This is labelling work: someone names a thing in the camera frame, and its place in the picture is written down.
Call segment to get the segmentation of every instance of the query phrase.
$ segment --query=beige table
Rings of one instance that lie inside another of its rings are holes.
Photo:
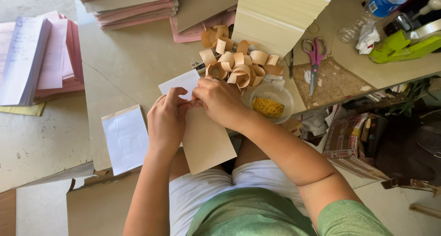
[[[306,32],[302,37],[325,38],[335,60],[372,85],[370,91],[351,99],[441,70],[439,54],[405,62],[376,64],[366,56],[360,56],[353,45],[339,42],[337,30],[361,9],[361,1],[332,1],[315,20],[320,32],[317,35]],[[135,104],[140,104],[143,112],[147,113],[161,95],[158,85],[191,70],[190,63],[200,60],[198,52],[204,48],[200,42],[174,43],[168,20],[102,32],[90,14],[81,14],[83,10],[82,5],[77,3],[93,162],[96,170],[103,170],[111,168],[111,164],[101,117]],[[295,49],[300,50],[302,39]],[[302,51],[295,51],[294,64],[304,63],[309,63],[309,57]],[[288,78],[286,61],[281,61],[281,64],[285,65],[285,88],[295,100],[294,113],[301,114],[306,110],[305,104],[295,82]],[[253,90],[248,89],[242,97],[245,104],[249,103]],[[321,107],[348,100],[330,101]]]
[[[41,116],[0,112],[0,193],[92,174],[85,95],[48,101]]]

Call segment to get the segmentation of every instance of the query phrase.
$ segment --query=blue bottle label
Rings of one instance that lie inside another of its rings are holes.
[[[396,10],[400,4],[394,4],[388,0],[371,0],[369,2],[369,9],[372,14],[378,17],[386,17],[394,10]]]

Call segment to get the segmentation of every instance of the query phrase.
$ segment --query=floor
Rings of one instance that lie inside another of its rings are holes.
[[[76,21],[74,0],[0,0],[0,22],[15,17],[36,16],[58,10]],[[441,209],[441,196],[427,191],[402,188],[384,190],[379,182],[341,170],[357,195],[378,219],[397,236],[438,236],[441,220],[408,210],[411,203]],[[80,187],[84,178],[77,179]],[[17,236],[67,236],[66,192],[71,181],[64,180],[17,189]]]

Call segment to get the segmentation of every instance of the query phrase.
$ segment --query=plastic bottle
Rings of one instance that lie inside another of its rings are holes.
[[[405,2],[407,0],[371,0],[366,4],[364,10],[357,15],[352,25],[338,31],[339,40],[343,43],[358,41],[363,25],[378,22]]]

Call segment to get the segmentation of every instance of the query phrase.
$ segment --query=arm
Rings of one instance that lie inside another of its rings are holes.
[[[192,107],[178,97],[186,93],[181,87],[170,89],[147,114],[149,149],[130,204],[124,236],[170,235],[168,177],[184,136],[185,113]]]
[[[192,96],[207,116],[253,141],[298,187],[306,210],[317,227],[318,215],[342,199],[361,202],[344,177],[315,149],[263,116],[245,107],[223,81],[200,79]]]

